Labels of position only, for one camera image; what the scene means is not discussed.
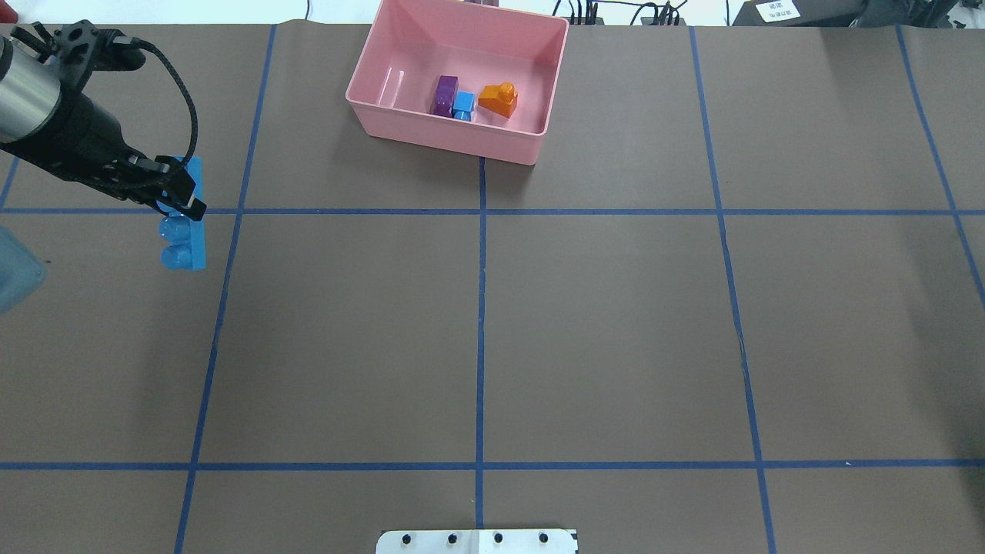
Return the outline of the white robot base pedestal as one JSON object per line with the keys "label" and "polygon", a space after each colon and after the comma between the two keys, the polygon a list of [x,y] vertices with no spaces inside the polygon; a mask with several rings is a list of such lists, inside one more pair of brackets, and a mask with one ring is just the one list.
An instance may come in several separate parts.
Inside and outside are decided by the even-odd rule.
{"label": "white robot base pedestal", "polygon": [[391,530],[376,553],[578,553],[576,530],[430,529]]}

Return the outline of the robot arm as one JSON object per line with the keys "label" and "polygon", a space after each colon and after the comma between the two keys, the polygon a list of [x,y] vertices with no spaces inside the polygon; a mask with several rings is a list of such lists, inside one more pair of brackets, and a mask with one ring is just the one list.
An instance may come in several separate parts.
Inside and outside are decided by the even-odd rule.
{"label": "robot arm", "polygon": [[[85,94],[95,72],[137,71],[148,54],[168,71],[188,109],[190,134],[182,158],[149,158],[134,149],[119,120]],[[188,169],[198,138],[198,113],[187,85],[154,43],[87,20],[55,32],[34,22],[2,39],[2,150],[57,179],[200,221],[207,205]]]}

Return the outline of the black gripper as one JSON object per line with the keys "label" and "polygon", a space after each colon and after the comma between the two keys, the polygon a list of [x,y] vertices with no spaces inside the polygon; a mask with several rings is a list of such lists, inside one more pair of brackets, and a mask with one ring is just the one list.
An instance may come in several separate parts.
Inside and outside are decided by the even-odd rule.
{"label": "black gripper", "polygon": [[85,94],[95,72],[134,72],[148,54],[177,78],[157,45],[119,29],[99,29],[91,22],[55,32],[41,22],[15,28],[15,155],[113,199],[202,221],[207,204],[201,159],[149,158],[127,143],[119,120]]}

